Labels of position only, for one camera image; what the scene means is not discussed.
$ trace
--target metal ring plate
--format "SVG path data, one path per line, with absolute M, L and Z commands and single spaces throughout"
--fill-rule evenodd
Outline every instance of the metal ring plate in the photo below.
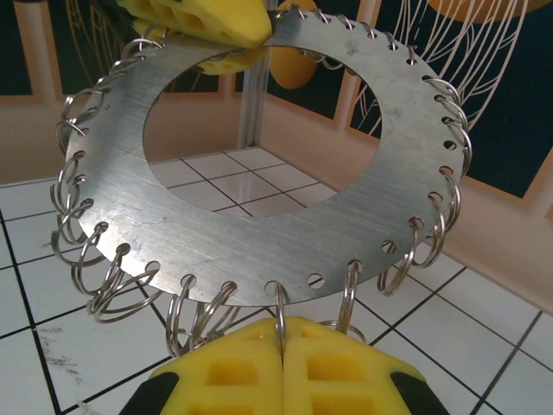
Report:
M 424 221 L 421 234 L 430 233 L 435 212 L 429 192 L 443 196 L 444 210 L 451 200 L 439 168 L 449 166 L 458 182 L 463 159 L 460 146 L 442 145 L 451 138 L 442 123 L 449 114 L 434 101 L 435 88 L 421 79 L 435 73 L 420 59 L 415 66 L 407 64 L 408 49 L 397 44 L 390 50 L 379 32 L 372 39 L 361 24 L 348 30 L 339 19 L 325 24 L 304 14 L 305 20 L 296 13 L 274 20 L 266 45 L 324 54 L 371 87 L 382 112 L 382 140 L 368 168 L 338 195 L 292 214 L 235 217 L 178 199 L 156 180 L 144 155 L 149 110 L 184 70 L 236 48 L 168 38 L 165 48 L 140 52 L 147 59 L 110 84 L 96 116 L 79 125 L 90 131 L 83 137 L 72 133 L 67 152 L 67 157 L 86 152 L 79 166 L 87 176 L 81 197 L 94 205 L 79 223 L 88 235 L 98 222 L 109 224 L 98 244 L 108 259 L 119 244 L 130 244 L 124 271 L 137 275 L 150 261 L 159 261 L 151 285 L 173 294 L 181 292 L 182 276 L 194 274 L 197 284 L 189 298 L 202 302 L 234 281 L 238 290 L 227 305 L 242 306 L 275 305 L 264 287 L 278 281 L 289 302 L 296 303 L 342 291 L 352 259 L 364 266 L 360 283 L 398 262 L 410 250 L 410 217 Z M 383 252 L 384 240 L 397 244 L 394 254 Z M 308 285 L 314 273 L 325 278 L 319 289 Z

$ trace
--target annular metal plate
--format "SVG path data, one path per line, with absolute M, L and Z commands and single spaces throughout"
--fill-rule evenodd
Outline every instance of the annular metal plate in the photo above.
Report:
M 411 217 L 430 233 L 435 213 L 429 192 L 451 201 L 441 166 L 459 180 L 462 149 L 447 150 L 451 131 L 442 117 L 451 114 L 435 102 L 436 89 L 422 77 L 435 73 L 420 58 L 411 66 L 409 50 L 375 31 L 372 39 L 358 23 L 353 29 L 337 18 L 324 23 L 305 12 L 274 19 L 267 46 L 312 50 L 344 63 L 373 90 L 382 112 L 382 140 L 368 168 L 347 189 L 314 207 L 272 217 L 245 218 L 197 208 L 164 188 L 149 169 L 143 149 L 143 129 L 151 106 L 162 89 L 183 71 L 235 48 L 190 38 L 168 38 L 165 48 L 146 48 L 146 59 L 114 80 L 101 100 L 97 115 L 82 124 L 83 137 L 72 134 L 67 157 L 79 150 L 86 175 L 81 198 L 94 205 L 79 219 L 90 235 L 99 222 L 109 229 L 98 249 L 113 259 L 118 245 L 130 244 L 122 268 L 132 275 L 158 261 L 160 271 L 151 285 L 169 293 L 181 292 L 181 278 L 197 277 L 190 298 L 211 301 L 226 281 L 238 285 L 228 305 L 275 305 L 265 294 L 270 281 L 280 282 L 287 303 L 334 294 L 344 287 L 347 265 L 363 264 L 360 282 L 400 260 L 410 250 Z M 97 105 L 92 96 L 88 105 Z M 216 120 L 206 119 L 206 123 Z M 385 240 L 397 244 L 383 252 Z M 308 285 L 311 274 L 325 284 Z

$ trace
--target large center hole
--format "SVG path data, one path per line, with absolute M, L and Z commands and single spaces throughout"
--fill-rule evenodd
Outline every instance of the large center hole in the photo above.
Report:
M 378 140 L 343 125 L 359 106 L 346 99 L 356 78 L 343 67 L 329 70 L 313 58 L 321 56 L 270 49 L 261 129 L 247 143 L 240 123 L 246 119 L 242 111 L 249 78 L 244 73 L 184 74 L 188 83 L 181 83 L 178 93 L 164 93 L 146 123 L 144 148 L 157 180 L 198 208 L 244 217 L 290 214 L 349 186 L 366 169 Z M 290 77 L 302 78 L 301 85 Z M 206 91 L 213 79 L 217 87 Z M 191 89 L 187 93 L 183 87 Z M 377 122 L 376 101 L 370 112 L 377 118 L 366 122 Z

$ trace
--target white tile floor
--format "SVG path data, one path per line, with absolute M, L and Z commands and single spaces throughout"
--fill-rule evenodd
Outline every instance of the white tile floor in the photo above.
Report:
M 334 195 L 261 149 L 157 163 L 152 171 L 175 195 L 222 214 L 282 214 Z M 169 298 L 122 322 L 93 322 L 68 268 L 51 253 L 50 182 L 0 188 L 3 413 L 115 414 L 168 360 L 159 310 L 165 313 Z M 426 250 L 420 246 L 417 255 Z M 86 277 L 101 278 L 105 267 Z M 132 290 L 117 301 L 142 295 Z M 340 295 L 286 310 L 316 321 L 335 319 Z M 184 325 L 193 310 L 186 303 Z M 234 329 L 269 315 L 241 310 L 243 320 Z M 378 294 L 375 281 L 362 284 L 352 323 L 374 347 L 418 367 L 451 415 L 551 413 L 553 317 L 445 255 L 427 270 L 411 270 L 394 297 Z

